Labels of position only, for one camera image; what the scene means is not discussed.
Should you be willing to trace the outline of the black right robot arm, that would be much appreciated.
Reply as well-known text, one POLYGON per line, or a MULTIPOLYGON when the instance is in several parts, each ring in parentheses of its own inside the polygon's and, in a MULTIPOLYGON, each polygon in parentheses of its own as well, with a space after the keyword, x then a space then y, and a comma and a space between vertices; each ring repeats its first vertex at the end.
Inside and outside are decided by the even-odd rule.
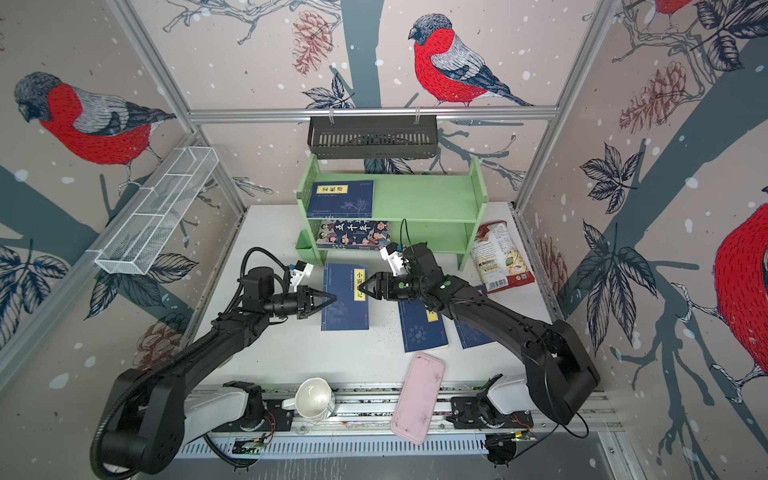
POLYGON ((419 299, 427 309, 502 345, 522 362, 529 396, 537 409, 558 424, 570 423, 600 383, 590 355, 567 322, 527 317, 441 269, 421 276, 378 272, 357 290, 376 300, 419 299))

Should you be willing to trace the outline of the colourful cartoon cover book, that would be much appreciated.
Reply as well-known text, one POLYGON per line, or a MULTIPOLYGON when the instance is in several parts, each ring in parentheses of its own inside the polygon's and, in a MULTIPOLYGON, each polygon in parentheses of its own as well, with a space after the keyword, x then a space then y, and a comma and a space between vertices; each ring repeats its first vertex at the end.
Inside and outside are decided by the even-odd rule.
POLYGON ((334 220, 321 224, 316 245, 319 249, 379 250, 390 238, 390 222, 334 220))

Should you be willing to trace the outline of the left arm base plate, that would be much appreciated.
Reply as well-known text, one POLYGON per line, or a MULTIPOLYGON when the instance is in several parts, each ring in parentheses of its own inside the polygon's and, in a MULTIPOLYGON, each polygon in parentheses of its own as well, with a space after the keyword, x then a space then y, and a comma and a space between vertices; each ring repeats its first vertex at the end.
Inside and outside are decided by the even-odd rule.
POLYGON ((283 409, 282 399, 278 399, 260 385, 244 381, 229 381, 223 384, 222 390, 227 390, 228 393, 245 393, 245 407, 241 415, 214 428, 213 432, 269 433, 291 430, 294 411, 283 409))

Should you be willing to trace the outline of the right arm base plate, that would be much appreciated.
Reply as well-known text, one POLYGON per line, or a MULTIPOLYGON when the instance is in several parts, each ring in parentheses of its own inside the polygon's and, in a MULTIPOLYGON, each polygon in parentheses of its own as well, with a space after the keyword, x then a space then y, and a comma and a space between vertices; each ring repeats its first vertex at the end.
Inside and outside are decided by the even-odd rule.
POLYGON ((474 396, 456 396, 450 399, 450 412, 445 417, 456 429, 522 428, 530 430, 533 420, 529 410, 503 413, 490 401, 490 389, 500 386, 502 374, 491 377, 474 396))

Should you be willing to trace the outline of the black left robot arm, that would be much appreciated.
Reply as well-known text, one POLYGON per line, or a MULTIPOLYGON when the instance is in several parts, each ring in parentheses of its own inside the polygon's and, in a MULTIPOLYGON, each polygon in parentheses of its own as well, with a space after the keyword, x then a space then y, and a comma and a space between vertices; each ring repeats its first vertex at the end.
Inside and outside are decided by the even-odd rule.
POLYGON ((253 344, 271 318, 304 319, 335 301, 335 295, 308 286, 280 294, 240 286, 201 339, 150 369, 129 369, 114 381, 90 446, 93 473, 99 479, 128 479, 163 470, 182 446, 184 402, 205 377, 253 344))

